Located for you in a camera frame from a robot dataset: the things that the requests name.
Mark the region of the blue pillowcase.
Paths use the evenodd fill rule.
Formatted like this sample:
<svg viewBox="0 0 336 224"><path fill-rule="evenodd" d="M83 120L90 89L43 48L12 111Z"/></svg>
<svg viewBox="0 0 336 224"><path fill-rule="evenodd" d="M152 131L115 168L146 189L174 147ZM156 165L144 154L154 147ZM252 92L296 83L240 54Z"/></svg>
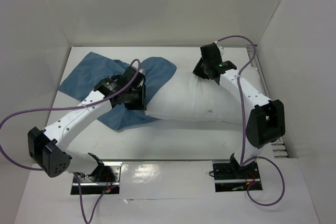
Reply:
<svg viewBox="0 0 336 224"><path fill-rule="evenodd" d="M112 60L91 52L74 68L69 76L61 83L58 90L78 101L83 101L100 80L123 74L129 66L121 60ZM141 61L145 70L146 103L173 77L177 66L162 57L150 57ZM146 116L144 111L127 110L124 105L117 105L111 111L98 118L115 131L128 127L147 124L156 121Z"/></svg>

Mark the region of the white pillow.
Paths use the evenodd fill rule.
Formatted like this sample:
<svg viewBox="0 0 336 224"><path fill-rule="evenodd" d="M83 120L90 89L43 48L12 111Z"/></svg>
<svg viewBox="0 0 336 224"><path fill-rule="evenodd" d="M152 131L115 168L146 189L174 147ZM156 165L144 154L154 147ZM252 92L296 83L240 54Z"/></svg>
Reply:
<svg viewBox="0 0 336 224"><path fill-rule="evenodd" d="M262 93L256 68L247 67L242 75ZM240 102L214 80L202 79L187 69L178 68L147 104L145 114L161 120L240 124L241 110Z"/></svg>

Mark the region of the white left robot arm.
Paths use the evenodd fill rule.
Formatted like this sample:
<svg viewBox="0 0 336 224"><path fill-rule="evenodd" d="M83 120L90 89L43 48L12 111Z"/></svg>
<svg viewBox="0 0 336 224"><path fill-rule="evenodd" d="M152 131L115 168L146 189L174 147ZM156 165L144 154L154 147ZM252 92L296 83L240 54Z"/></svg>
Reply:
<svg viewBox="0 0 336 224"><path fill-rule="evenodd" d="M145 71L127 67L122 75L100 80L74 110L57 122L40 130L28 132L31 158L51 178L63 172L76 173L96 182L111 173L93 153L81 154L68 150L70 143L100 116L118 105L128 110L145 110Z"/></svg>

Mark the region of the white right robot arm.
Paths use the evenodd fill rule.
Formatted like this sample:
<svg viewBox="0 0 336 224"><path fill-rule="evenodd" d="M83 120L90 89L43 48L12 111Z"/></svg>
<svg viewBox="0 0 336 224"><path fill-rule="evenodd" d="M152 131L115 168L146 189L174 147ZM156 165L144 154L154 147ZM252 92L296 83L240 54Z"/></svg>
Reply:
<svg viewBox="0 0 336 224"><path fill-rule="evenodd" d="M223 61L216 42L202 46L200 51L201 58L193 73L202 79L214 80L242 107L242 147L231 155L227 168L222 172L225 178L240 178L247 173L265 145L285 134L284 104L263 95L231 61Z"/></svg>

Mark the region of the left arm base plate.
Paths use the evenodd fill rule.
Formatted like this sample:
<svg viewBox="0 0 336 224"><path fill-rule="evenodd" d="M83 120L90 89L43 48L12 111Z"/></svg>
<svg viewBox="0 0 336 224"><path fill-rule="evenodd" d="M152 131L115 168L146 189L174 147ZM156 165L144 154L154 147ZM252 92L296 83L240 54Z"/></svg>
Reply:
<svg viewBox="0 0 336 224"><path fill-rule="evenodd" d="M117 195L120 192L121 162L106 161L103 174L94 179L88 175L78 175L83 195Z"/></svg>

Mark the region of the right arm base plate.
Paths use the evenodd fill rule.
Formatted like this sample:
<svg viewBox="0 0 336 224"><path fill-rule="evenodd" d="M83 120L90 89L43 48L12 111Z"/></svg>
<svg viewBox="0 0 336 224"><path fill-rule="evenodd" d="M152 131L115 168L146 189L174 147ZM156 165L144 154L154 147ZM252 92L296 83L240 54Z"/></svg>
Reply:
<svg viewBox="0 0 336 224"><path fill-rule="evenodd" d="M256 162L238 171L234 171L229 163L214 163L209 175L214 178L216 192L246 191L248 186L251 186L250 190L263 188Z"/></svg>

